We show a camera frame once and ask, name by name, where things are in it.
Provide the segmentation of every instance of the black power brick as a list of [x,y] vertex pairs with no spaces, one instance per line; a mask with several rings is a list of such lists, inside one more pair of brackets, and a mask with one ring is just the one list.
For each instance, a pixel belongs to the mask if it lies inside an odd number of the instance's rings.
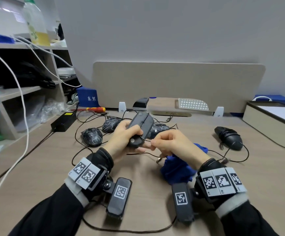
[[57,118],[50,126],[54,132],[60,131],[64,132],[76,121],[76,112],[63,113],[59,118]]

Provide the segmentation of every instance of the hand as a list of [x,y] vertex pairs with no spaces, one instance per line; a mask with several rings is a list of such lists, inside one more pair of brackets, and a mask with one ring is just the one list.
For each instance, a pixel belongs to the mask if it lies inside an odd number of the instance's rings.
[[172,129],[158,133],[151,140],[151,150],[155,150],[155,148],[161,151],[161,158],[173,153],[196,170],[210,159],[179,130]]
[[144,153],[146,148],[150,148],[151,144],[145,142],[142,147],[129,148],[127,144],[130,138],[134,135],[142,135],[143,131],[139,125],[132,126],[129,129],[126,127],[130,124],[129,120],[121,121],[115,129],[111,139],[103,147],[113,158],[113,161],[119,161],[120,158],[128,153]]

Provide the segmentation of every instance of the black computer mouse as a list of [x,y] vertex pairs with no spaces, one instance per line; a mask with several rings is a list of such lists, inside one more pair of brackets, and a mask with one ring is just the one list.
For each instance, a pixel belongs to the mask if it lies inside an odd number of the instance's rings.
[[102,126],[102,131],[104,132],[114,132],[117,125],[122,121],[121,118],[109,118]]
[[147,135],[147,138],[154,139],[158,133],[169,129],[170,128],[164,123],[154,123],[149,134]]
[[240,135],[233,129],[227,127],[216,127],[215,133],[220,138],[221,142],[232,150],[241,150],[243,142]]
[[103,134],[100,129],[88,128],[81,132],[82,141],[90,147],[96,147],[102,143]]

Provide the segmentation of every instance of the left hand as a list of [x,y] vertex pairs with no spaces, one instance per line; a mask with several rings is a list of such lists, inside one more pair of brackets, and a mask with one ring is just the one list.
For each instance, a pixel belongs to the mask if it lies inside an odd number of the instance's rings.
[[127,144],[130,138],[134,135],[142,135],[143,131],[139,125],[132,126],[129,129],[126,127],[130,124],[130,120],[121,121],[115,129],[111,139],[103,148],[111,155],[113,161],[118,161],[120,158],[128,153],[144,153],[146,148],[151,147],[150,142],[144,142],[142,147],[129,148]]

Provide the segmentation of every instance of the desk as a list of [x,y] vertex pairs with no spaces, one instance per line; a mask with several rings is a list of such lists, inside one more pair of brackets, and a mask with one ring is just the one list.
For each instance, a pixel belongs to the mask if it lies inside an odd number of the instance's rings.
[[[121,114],[110,111],[111,115]],[[166,120],[166,116],[156,116]],[[101,126],[104,118],[95,119],[84,124],[83,131],[89,127]],[[242,164],[229,163],[234,167],[240,179],[248,189],[251,203],[263,214],[274,230],[285,235],[285,148],[260,134],[234,117],[214,118],[206,115],[192,117],[174,117],[169,126],[178,124],[179,129],[193,142],[220,153],[218,141],[214,138],[216,126],[230,127],[238,131],[243,143],[250,151],[250,157]],[[75,122],[66,132],[55,133],[9,174],[0,189],[0,235],[7,235],[15,224],[33,206],[50,196],[58,189],[72,169],[71,158],[82,146],[75,142],[74,133],[80,123]],[[50,130],[49,124],[42,125],[31,134],[30,147],[40,141]],[[23,153],[25,139],[21,139],[0,154],[0,173],[10,167]],[[82,151],[75,163],[90,152]],[[234,160],[244,159],[246,152],[229,152],[228,157]],[[125,156],[112,170],[114,180],[118,177],[133,181],[132,190],[120,229],[157,230],[168,226],[174,216],[171,187],[160,175],[160,165],[156,158],[149,155]],[[105,209],[96,206],[85,216],[95,226],[103,226]],[[168,231],[154,235],[223,235],[219,219],[210,212],[197,219],[191,226],[180,224]],[[81,223],[77,235],[115,235],[89,229]]]

